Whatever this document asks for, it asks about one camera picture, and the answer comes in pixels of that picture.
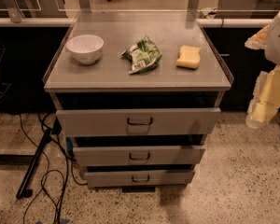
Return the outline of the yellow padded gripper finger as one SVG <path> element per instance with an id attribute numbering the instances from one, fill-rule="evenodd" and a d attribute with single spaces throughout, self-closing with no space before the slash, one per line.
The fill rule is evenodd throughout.
<path id="1" fill-rule="evenodd" d="M 280 65 L 271 72 L 261 71 L 250 101 L 245 124 L 253 129 L 267 125 L 280 109 Z"/>

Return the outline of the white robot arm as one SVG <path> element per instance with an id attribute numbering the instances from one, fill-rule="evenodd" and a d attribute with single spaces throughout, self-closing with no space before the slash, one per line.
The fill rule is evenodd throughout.
<path id="1" fill-rule="evenodd" d="M 249 37 L 245 46 L 263 49 L 265 58 L 275 64 L 271 72 L 259 73 L 245 123 L 257 129 L 268 124 L 280 109 L 280 11 L 272 22 Z"/>

